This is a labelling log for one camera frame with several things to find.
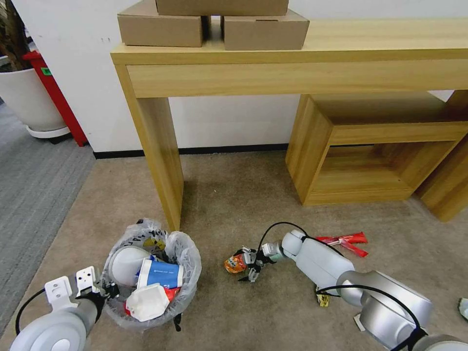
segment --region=red wrapper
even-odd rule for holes
[[[173,288],[173,289],[164,288],[164,291],[166,292],[169,302],[171,302],[172,300],[174,300],[174,297],[179,293],[180,288]]]
[[[349,241],[345,239],[340,239],[340,245],[343,246],[344,248],[347,248],[348,250],[354,252],[356,255],[359,257],[366,257],[369,253],[361,250],[358,247],[355,247],[353,244],[351,244]]]
[[[326,244],[331,244],[340,239],[344,239],[350,244],[367,244],[367,238],[363,232],[342,236],[319,236],[317,239]]]

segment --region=green label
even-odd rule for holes
[[[50,73],[50,69],[48,67],[41,67],[40,70],[42,71],[42,74],[45,76],[51,76],[52,73]]]

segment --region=potted plant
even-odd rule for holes
[[[22,58],[28,52],[23,21],[11,0],[0,0],[0,57],[8,58],[0,67],[0,98],[32,136],[67,134],[69,130],[36,71]]]

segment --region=small yellow object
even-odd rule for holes
[[[154,244],[155,244],[155,239],[151,237],[145,240],[145,242],[143,243],[143,247],[153,246]]]
[[[159,247],[161,250],[164,250],[166,248],[166,244],[162,240],[158,240],[156,242],[156,246]]]
[[[317,295],[317,301],[320,307],[328,307],[330,303],[330,297],[327,295]]]

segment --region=white plastic bag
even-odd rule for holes
[[[144,218],[137,224],[128,226],[125,234],[111,249],[101,275],[102,286],[107,286],[111,282],[109,262],[112,255],[121,247],[130,245],[143,248],[168,263],[184,267],[183,283],[179,293],[170,302],[164,314],[158,318],[139,322],[125,313],[125,300],[132,293],[132,289],[128,287],[119,286],[120,296],[106,303],[104,310],[119,326],[142,332],[169,322],[185,311],[195,296],[196,283],[201,273],[201,258],[195,243],[187,234],[172,232],[168,235],[161,230],[160,223]]]

